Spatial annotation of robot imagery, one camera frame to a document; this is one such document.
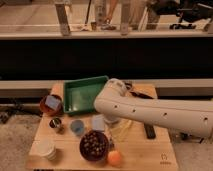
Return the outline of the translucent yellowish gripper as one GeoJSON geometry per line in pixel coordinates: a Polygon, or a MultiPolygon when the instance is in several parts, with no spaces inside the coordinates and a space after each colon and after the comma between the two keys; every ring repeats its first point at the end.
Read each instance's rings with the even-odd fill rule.
{"type": "Polygon", "coordinates": [[[119,123],[109,127],[109,133],[114,141],[122,142],[125,139],[128,130],[128,121],[121,120],[119,123]]]}

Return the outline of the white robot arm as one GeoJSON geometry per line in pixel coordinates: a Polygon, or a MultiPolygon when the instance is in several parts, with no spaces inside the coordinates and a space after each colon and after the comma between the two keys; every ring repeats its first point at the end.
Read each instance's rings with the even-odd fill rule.
{"type": "Polygon", "coordinates": [[[125,83],[112,78],[94,100],[95,110],[200,138],[213,139],[213,102],[143,99],[127,96],[125,83]]]}

